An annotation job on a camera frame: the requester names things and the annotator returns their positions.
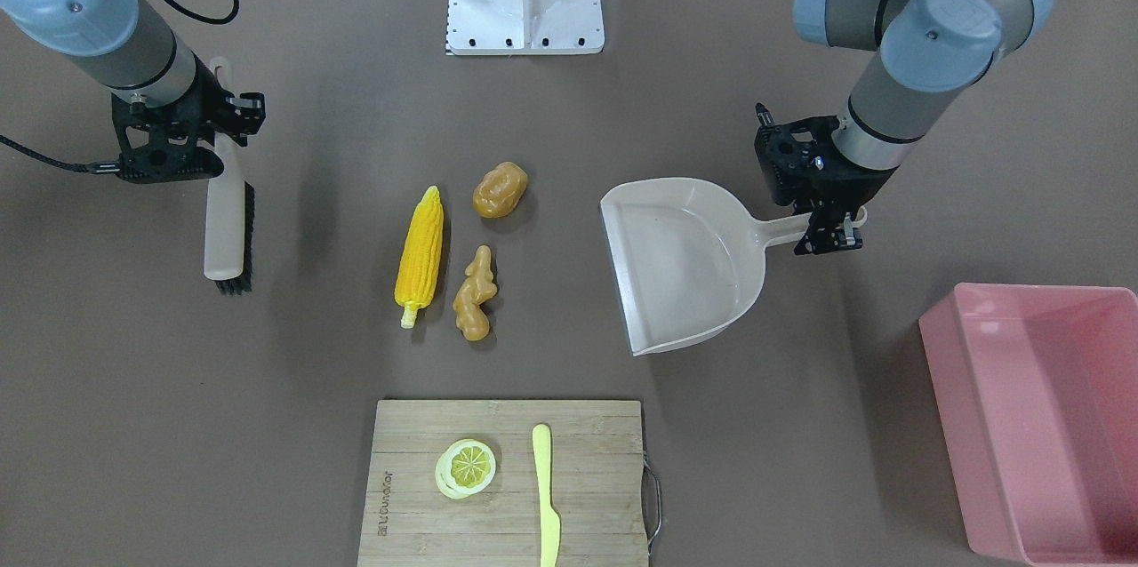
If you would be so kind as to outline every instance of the pink plastic container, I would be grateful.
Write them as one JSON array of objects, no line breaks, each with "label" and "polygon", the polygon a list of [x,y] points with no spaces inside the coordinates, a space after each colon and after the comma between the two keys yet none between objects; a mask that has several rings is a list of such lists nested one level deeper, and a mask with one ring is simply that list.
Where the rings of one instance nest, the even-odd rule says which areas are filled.
[{"label": "pink plastic container", "polygon": [[1138,298],[957,285],[921,318],[968,545],[1138,565]]}]

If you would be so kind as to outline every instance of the white dustpan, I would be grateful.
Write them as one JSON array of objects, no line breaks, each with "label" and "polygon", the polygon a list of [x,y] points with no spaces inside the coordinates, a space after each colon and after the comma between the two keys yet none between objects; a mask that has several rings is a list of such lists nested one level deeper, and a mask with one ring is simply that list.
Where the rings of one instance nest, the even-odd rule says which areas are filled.
[{"label": "white dustpan", "polygon": [[[767,273],[766,248],[794,243],[809,214],[751,216],[712,182],[628,182],[601,199],[604,231],[633,355],[702,343],[751,309]],[[865,222],[865,209],[855,227]]]}]

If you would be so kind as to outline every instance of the lemon slice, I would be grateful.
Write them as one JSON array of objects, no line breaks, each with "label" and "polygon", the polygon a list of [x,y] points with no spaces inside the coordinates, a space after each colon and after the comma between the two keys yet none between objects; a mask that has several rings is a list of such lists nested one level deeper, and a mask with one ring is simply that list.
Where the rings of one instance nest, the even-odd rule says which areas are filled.
[{"label": "lemon slice", "polygon": [[439,457],[435,465],[435,483],[443,495],[462,499],[485,490],[496,469],[494,452],[486,443],[463,438]]},{"label": "lemon slice", "polygon": [[446,471],[445,460],[446,460],[446,454],[443,454],[438,458],[438,462],[435,463],[435,486],[438,487],[438,491],[442,492],[444,496],[452,500],[462,500],[469,496],[470,494],[460,494],[459,492],[452,490],[450,485],[447,485],[446,480],[447,471]]}]

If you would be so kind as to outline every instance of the ginger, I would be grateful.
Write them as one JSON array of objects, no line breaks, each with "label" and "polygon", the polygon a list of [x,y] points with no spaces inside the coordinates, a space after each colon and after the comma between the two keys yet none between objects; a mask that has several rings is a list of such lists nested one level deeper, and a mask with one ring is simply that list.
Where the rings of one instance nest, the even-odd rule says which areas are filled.
[{"label": "ginger", "polygon": [[462,330],[462,336],[471,343],[486,338],[490,332],[490,321],[479,307],[497,294],[494,284],[494,272],[490,271],[490,248],[481,245],[475,250],[475,260],[467,266],[467,280],[459,287],[454,297],[454,313],[457,318],[455,327]]},{"label": "ginger", "polygon": [[521,167],[509,161],[501,163],[475,188],[475,211],[484,219],[501,219],[518,206],[528,184],[529,175]]}]

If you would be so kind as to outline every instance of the yellow knife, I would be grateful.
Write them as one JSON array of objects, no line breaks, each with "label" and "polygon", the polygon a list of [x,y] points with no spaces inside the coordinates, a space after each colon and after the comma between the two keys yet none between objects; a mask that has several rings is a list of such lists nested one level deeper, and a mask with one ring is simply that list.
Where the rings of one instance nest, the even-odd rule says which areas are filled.
[{"label": "yellow knife", "polygon": [[537,507],[542,515],[542,566],[553,567],[561,548],[561,517],[550,502],[553,474],[553,436],[544,422],[534,427],[534,467],[537,468]]}]

